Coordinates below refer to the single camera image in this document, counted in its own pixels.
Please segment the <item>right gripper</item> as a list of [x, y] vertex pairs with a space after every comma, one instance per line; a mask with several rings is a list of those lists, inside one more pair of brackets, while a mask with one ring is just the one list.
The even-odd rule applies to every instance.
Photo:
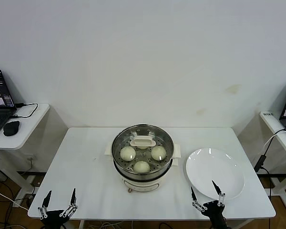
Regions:
[[226, 220], [223, 216], [223, 210], [225, 208], [225, 193], [223, 193], [220, 187], [212, 181], [212, 184], [218, 194], [218, 200], [213, 200], [201, 205], [194, 193], [193, 188], [191, 187], [191, 196], [192, 196], [192, 205], [198, 211], [203, 213], [204, 216], [207, 216], [212, 224], [214, 229], [228, 229], [229, 226], [226, 223]]

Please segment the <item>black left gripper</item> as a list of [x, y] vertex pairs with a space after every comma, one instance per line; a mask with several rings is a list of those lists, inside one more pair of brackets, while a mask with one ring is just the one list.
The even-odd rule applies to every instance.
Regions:
[[43, 226], [41, 229], [66, 229], [65, 223], [69, 221], [70, 217], [76, 212], [78, 206], [76, 205], [76, 188], [73, 189], [70, 204], [66, 210], [52, 210], [47, 212], [50, 203], [51, 190], [43, 199], [42, 205], [38, 207], [41, 222]]

